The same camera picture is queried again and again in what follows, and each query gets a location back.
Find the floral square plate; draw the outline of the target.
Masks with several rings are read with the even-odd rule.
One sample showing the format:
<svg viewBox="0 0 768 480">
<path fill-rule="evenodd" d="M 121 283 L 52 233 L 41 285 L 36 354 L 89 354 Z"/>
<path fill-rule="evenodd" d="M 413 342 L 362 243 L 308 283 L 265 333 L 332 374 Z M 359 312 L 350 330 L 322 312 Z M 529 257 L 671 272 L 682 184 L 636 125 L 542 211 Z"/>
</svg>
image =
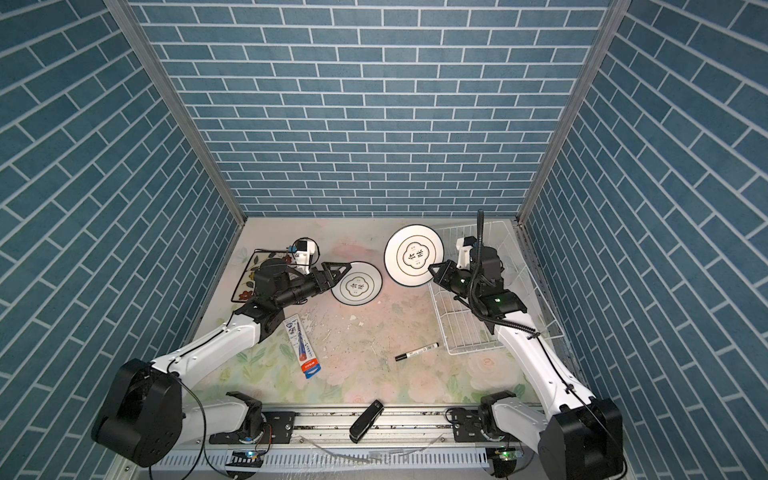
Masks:
<svg viewBox="0 0 768 480">
<path fill-rule="evenodd" d="M 231 296 L 234 303 L 246 303 L 254 295 L 272 295 L 285 290 L 295 277 L 295 255 L 289 250 L 255 249 Z"/>
</svg>

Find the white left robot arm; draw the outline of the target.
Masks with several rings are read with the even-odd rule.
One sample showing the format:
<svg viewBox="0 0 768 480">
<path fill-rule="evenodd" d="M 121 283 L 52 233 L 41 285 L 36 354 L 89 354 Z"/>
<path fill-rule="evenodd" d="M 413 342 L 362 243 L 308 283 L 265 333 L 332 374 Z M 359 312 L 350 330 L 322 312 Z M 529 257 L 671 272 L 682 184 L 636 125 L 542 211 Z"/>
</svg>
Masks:
<svg viewBox="0 0 768 480">
<path fill-rule="evenodd" d="M 286 308 L 345 287 L 354 301 L 366 304 L 380 284 L 378 270 L 366 262 L 301 268 L 280 258 L 264 261 L 251 274 L 251 296 L 222 326 L 166 355 L 149 362 L 131 359 L 118 369 L 91 439 L 140 467 L 157 464 L 195 433 L 204 439 L 225 436 L 235 444 L 258 443 L 268 431 L 260 401 L 230 391 L 223 403 L 186 410 L 184 397 L 213 370 L 279 328 L 287 330 L 302 373 L 312 377 L 321 365 L 305 327 L 297 316 L 286 317 Z"/>
</svg>

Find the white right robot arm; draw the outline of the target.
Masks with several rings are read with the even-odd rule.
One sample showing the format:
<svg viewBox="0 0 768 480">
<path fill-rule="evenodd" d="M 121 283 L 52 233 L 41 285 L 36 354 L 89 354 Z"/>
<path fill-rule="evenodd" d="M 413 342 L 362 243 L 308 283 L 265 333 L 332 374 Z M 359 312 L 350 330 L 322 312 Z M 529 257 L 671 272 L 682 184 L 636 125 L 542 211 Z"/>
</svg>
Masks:
<svg viewBox="0 0 768 480">
<path fill-rule="evenodd" d="M 541 404 L 532 409 L 511 393 L 484 397 L 478 413 L 486 434 L 512 436 L 529 447 L 550 479 L 625 478 L 619 408 L 578 380 L 545 342 L 521 298 L 505 287 L 503 263 L 484 242 L 482 211 L 475 235 L 458 241 L 457 250 L 457 260 L 430 265 L 434 283 L 512 353 Z"/>
</svg>

